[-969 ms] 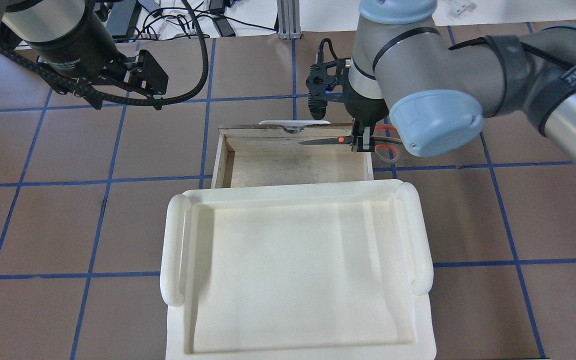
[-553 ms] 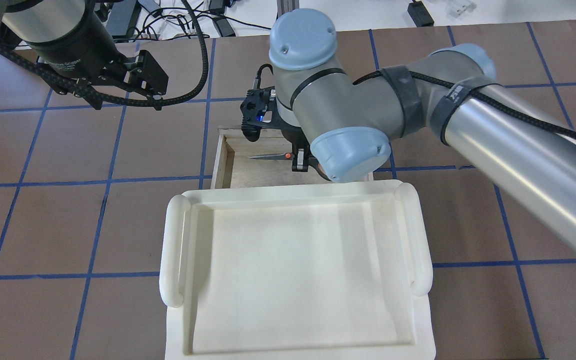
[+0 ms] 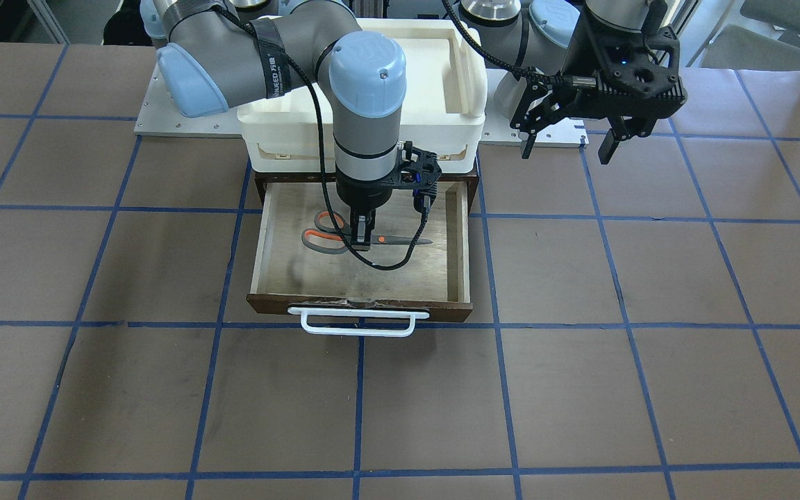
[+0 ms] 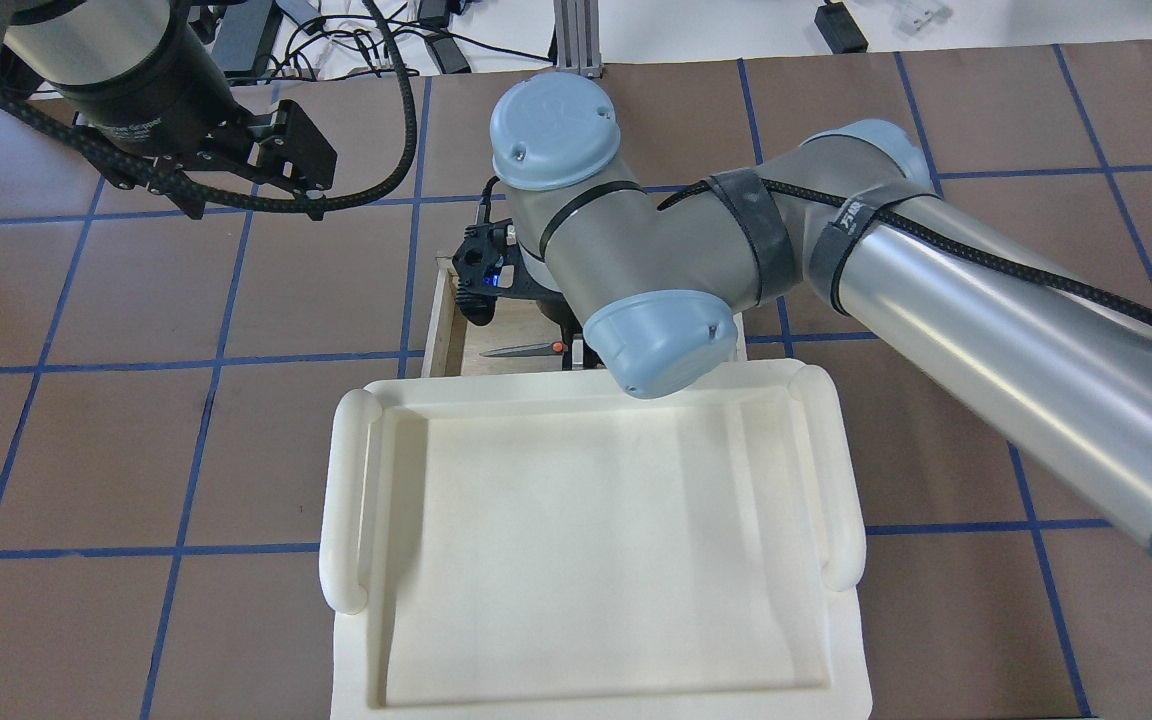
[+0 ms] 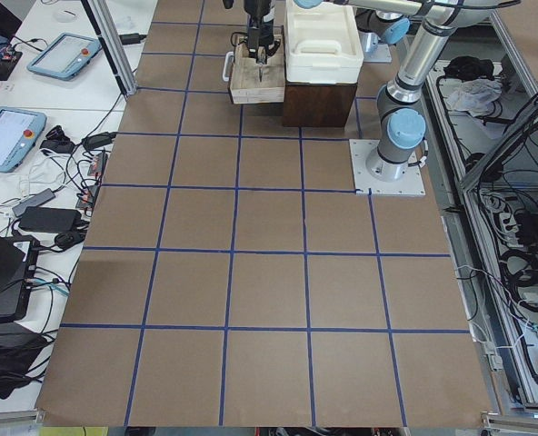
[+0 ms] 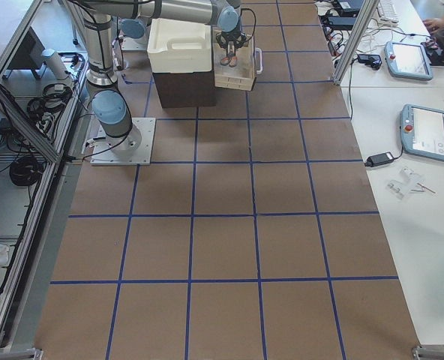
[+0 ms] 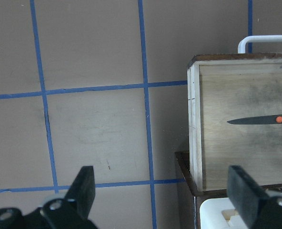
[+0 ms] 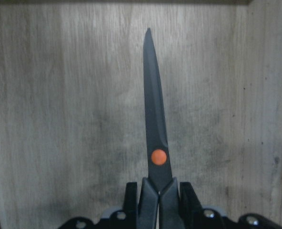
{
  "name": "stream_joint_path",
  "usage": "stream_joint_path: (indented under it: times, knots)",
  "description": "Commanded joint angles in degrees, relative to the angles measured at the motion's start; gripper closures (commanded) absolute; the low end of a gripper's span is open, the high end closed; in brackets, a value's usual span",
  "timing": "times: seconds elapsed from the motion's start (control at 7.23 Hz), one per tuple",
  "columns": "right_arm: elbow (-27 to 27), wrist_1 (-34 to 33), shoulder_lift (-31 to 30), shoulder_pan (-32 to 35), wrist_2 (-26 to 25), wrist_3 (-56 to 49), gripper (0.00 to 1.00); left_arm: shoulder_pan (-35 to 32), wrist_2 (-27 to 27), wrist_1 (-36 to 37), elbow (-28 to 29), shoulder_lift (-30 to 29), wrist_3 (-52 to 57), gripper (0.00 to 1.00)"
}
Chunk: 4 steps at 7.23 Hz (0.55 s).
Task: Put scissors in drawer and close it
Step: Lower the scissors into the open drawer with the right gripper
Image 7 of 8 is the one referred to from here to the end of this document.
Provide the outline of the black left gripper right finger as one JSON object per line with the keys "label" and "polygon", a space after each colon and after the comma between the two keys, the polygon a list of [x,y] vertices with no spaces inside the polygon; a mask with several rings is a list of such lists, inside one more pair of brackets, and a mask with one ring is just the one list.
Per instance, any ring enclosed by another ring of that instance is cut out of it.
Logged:
{"label": "black left gripper right finger", "polygon": [[241,167],[229,166],[227,196],[249,229],[282,229],[282,193],[266,191]]}

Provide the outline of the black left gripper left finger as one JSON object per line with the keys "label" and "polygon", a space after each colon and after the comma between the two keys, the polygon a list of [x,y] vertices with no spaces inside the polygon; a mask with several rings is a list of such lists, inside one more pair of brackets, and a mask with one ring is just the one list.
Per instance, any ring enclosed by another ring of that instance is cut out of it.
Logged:
{"label": "black left gripper left finger", "polygon": [[83,166],[67,193],[23,215],[18,208],[0,208],[0,229],[96,229],[88,219],[95,198],[92,166]]}

